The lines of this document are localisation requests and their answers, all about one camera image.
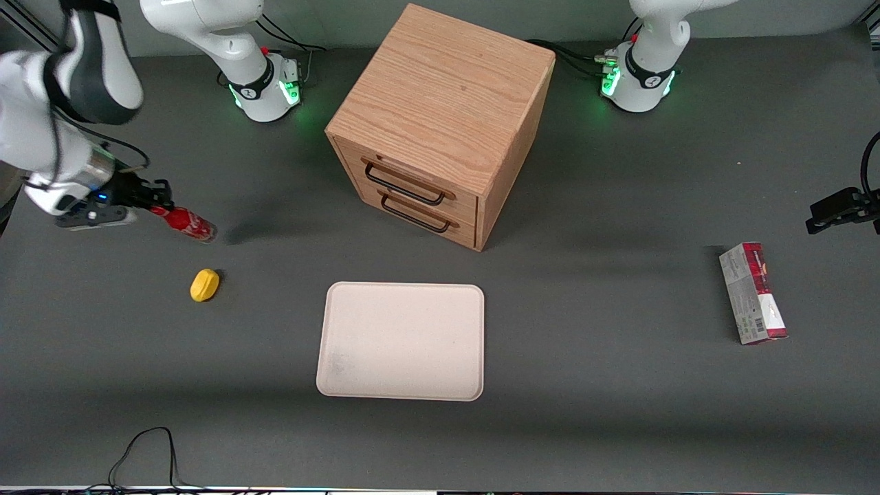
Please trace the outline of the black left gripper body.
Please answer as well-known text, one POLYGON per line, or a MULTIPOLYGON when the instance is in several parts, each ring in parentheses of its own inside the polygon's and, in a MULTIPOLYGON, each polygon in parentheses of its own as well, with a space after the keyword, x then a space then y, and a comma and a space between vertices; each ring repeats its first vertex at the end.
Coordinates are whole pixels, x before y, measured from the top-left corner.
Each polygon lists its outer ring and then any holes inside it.
POLYGON ((850 189, 855 208, 850 215, 850 223, 871 222, 876 234, 880 235, 878 189, 850 189))

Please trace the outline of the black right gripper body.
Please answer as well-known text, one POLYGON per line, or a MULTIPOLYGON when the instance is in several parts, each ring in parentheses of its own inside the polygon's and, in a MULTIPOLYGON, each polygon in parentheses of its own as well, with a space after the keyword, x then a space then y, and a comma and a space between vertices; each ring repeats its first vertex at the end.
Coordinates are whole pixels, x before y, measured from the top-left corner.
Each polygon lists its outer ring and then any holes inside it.
POLYGON ((111 206, 144 209, 144 180, 134 172, 118 171, 104 186, 91 192, 91 209, 111 206))

